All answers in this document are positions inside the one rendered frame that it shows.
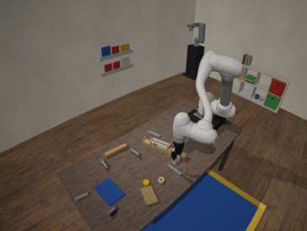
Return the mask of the tan wooden bar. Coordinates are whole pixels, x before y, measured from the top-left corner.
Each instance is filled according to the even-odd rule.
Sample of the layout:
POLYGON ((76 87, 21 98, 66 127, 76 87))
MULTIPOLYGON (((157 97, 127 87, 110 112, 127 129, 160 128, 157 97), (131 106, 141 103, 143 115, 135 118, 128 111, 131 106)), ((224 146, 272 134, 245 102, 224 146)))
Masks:
POLYGON ((127 148, 127 145, 124 143, 122 144, 121 146, 117 147, 117 148, 113 148, 111 149, 110 151, 106 152, 105 153, 105 157, 106 158, 109 158, 110 156, 116 154, 116 153, 119 153, 120 151, 124 150, 127 148))

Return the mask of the tan flat board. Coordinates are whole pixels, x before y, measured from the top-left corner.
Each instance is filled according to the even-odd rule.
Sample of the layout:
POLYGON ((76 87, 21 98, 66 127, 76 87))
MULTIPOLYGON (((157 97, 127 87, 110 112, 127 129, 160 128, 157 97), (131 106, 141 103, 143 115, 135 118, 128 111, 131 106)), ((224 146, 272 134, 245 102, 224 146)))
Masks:
POLYGON ((147 206, 159 202, 151 185, 141 188, 140 191, 147 206))

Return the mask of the cream roll of masking tape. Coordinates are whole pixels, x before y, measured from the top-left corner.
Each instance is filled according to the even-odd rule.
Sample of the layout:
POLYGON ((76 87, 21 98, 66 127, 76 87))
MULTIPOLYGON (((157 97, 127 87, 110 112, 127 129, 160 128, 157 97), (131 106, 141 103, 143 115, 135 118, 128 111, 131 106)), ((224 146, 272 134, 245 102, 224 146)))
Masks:
POLYGON ((159 177, 159 178, 158 178, 158 182, 159 182, 160 184, 163 184, 163 183, 164 183, 164 178, 163 178, 163 177, 159 177))

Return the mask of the yellow short cylinder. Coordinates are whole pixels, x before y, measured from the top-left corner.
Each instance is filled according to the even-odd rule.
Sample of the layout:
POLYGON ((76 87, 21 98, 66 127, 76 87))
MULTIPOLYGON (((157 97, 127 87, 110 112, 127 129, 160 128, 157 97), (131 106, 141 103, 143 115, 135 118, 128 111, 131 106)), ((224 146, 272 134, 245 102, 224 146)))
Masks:
POLYGON ((144 184, 145 186, 148 186, 148 185, 149 185, 149 180, 144 180, 144 181, 143 181, 143 184, 144 184))

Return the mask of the blue flat rectangular pad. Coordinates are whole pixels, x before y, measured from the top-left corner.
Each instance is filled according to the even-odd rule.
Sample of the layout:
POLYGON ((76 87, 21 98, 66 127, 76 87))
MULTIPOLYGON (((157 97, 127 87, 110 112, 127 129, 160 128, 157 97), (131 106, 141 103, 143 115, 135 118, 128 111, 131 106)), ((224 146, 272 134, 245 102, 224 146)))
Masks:
POLYGON ((94 188, 109 206, 125 196, 125 194, 110 180, 110 178, 104 180, 94 188))

